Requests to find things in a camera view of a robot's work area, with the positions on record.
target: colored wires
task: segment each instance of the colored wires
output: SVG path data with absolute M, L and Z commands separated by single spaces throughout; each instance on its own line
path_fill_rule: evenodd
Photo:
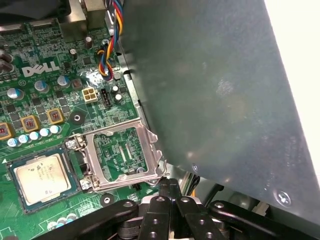
M 106 6 L 112 5 L 114 8 L 114 34 L 111 38 L 111 41 L 109 42 L 108 46 L 104 46 L 103 49 L 98 51 L 98 55 L 101 55 L 100 63 L 98 66 L 99 73 L 107 77 L 107 80 L 111 80 L 114 76 L 113 70 L 111 67 L 111 64 L 109 62 L 109 58 L 111 56 L 111 53 L 119 39 L 119 36 L 122 33 L 123 30 L 123 8 L 120 3 L 120 0 L 111 0 L 109 1 Z

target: motherboard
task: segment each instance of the motherboard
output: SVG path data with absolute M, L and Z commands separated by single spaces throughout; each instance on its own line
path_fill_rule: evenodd
M 0 30 L 0 240 L 33 239 L 157 192 L 149 182 L 159 178 L 157 139 L 137 114 L 115 51 L 113 78 L 98 72 L 107 27 L 75 41 L 61 28 L 52 19 Z

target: metal bracket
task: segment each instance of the metal bracket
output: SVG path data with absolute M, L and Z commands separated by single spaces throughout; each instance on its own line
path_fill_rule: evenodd
M 136 129 L 147 171 L 132 175 L 121 174 L 115 181 L 108 181 L 104 176 L 98 159 L 94 137 L 95 135 L 100 134 L 112 136 L 116 132 L 129 128 Z M 115 124 L 113 126 L 100 128 L 84 134 L 75 134 L 70 138 L 73 138 L 76 141 L 76 148 L 74 150 L 82 152 L 83 161 L 88 165 L 88 171 L 85 177 L 90 179 L 92 188 L 95 192 L 103 192 L 141 182 L 147 182 L 150 185 L 156 185 L 158 181 L 155 183 L 148 181 L 160 180 L 167 173 L 166 160 L 163 162 L 163 170 L 160 171 L 158 169 L 158 163 L 162 157 L 162 152 L 160 150 L 156 150 L 153 146 L 153 144 L 157 142 L 158 137 L 142 124 L 142 120 L 140 118 Z

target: black wire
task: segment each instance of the black wire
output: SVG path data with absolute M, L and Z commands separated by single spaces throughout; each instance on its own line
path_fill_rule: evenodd
M 222 191 L 225 187 L 220 184 L 213 185 L 212 189 L 210 190 L 208 196 L 204 200 L 204 206 L 207 208 L 209 204 L 212 202 L 212 199 L 214 199 L 215 195 Z

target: dell logo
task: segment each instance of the dell logo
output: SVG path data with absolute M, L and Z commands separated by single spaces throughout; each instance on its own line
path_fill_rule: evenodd
M 43 72 L 50 73 L 52 71 L 57 71 L 60 69 L 60 67 L 56 66 L 54 61 L 50 62 L 50 66 L 51 67 L 48 67 L 48 64 L 44 63 L 43 65 L 37 64 L 33 67 L 26 66 L 21 69 L 22 69 L 24 77 L 26 77 L 26 78 L 31 77 L 34 74 L 42 74 Z

